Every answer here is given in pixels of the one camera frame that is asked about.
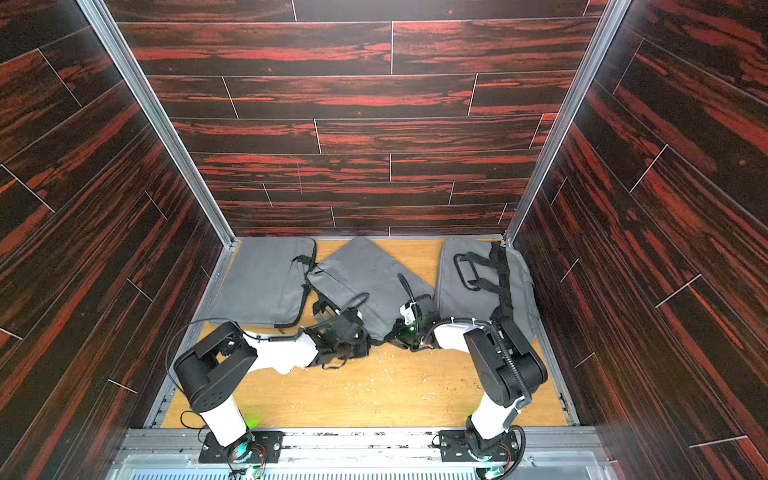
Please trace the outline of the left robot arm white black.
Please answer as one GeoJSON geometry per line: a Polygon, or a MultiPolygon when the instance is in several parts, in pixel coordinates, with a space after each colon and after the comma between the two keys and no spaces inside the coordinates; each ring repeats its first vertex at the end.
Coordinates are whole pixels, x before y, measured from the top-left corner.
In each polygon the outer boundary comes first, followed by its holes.
{"type": "Polygon", "coordinates": [[[221,447],[233,450],[250,442],[252,434],[233,397],[246,375],[265,369],[282,375],[295,368],[339,369],[367,356],[370,337],[359,310],[368,298],[360,293],[293,335],[261,335],[233,321],[222,323],[173,362],[191,410],[221,447]]]}

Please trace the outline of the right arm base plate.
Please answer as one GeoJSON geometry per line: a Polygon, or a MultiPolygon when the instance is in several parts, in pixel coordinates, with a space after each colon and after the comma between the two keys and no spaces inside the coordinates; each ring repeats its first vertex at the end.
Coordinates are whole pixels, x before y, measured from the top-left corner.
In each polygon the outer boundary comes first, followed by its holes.
{"type": "Polygon", "coordinates": [[[443,462],[512,462],[520,446],[517,435],[504,432],[493,439],[468,435],[464,429],[440,430],[432,444],[443,462]]]}

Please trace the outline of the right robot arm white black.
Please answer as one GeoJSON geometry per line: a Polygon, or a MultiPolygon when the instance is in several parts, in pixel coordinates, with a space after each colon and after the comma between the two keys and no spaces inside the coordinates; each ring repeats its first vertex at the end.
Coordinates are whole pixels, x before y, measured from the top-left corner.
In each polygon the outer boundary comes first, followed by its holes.
{"type": "Polygon", "coordinates": [[[427,294],[415,296],[401,273],[397,275],[408,301],[401,306],[401,318],[385,340],[401,349],[419,352],[426,349],[458,350],[470,355],[484,396],[465,426],[465,444],[471,455],[490,458],[501,445],[510,447],[512,422],[530,405],[532,396],[546,382],[548,373],[513,318],[513,304],[508,276],[499,283],[477,278],[469,285],[499,296],[487,320],[474,317],[441,318],[428,311],[427,294]]]}

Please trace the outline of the grey laptop bag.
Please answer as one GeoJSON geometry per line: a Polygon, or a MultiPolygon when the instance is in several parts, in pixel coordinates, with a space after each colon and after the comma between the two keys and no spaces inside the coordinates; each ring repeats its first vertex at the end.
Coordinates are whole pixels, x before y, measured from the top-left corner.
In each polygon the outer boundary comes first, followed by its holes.
{"type": "Polygon", "coordinates": [[[316,264],[316,242],[307,237],[251,237],[241,241],[209,317],[221,323],[285,329],[299,322],[316,264]]]}

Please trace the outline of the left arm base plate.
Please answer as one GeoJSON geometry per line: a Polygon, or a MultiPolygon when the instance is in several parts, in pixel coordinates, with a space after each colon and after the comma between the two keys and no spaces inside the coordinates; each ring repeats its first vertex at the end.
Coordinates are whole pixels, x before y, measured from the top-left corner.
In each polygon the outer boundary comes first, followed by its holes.
{"type": "Polygon", "coordinates": [[[284,433],[278,430],[251,430],[233,443],[222,446],[213,433],[203,442],[198,462],[201,464],[245,465],[277,463],[284,433]]]}

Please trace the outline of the grey bag with straps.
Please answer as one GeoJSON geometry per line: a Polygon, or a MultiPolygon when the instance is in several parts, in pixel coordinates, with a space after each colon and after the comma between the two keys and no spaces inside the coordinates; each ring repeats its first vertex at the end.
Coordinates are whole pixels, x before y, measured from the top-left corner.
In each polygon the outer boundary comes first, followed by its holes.
{"type": "Polygon", "coordinates": [[[499,242],[464,238],[444,241],[435,290],[439,314],[488,320],[500,306],[527,340],[540,318],[533,280],[522,255],[499,242]]]}

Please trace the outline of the grey laptop sleeve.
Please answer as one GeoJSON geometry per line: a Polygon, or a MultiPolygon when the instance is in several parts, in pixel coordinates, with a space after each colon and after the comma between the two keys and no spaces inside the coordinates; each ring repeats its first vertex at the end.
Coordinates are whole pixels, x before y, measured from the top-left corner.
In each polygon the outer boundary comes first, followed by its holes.
{"type": "Polygon", "coordinates": [[[424,311],[433,311],[434,289],[373,241],[356,237],[307,274],[307,280],[335,309],[367,293],[358,307],[362,323],[376,344],[385,342],[410,297],[398,279],[403,275],[424,311]]]}

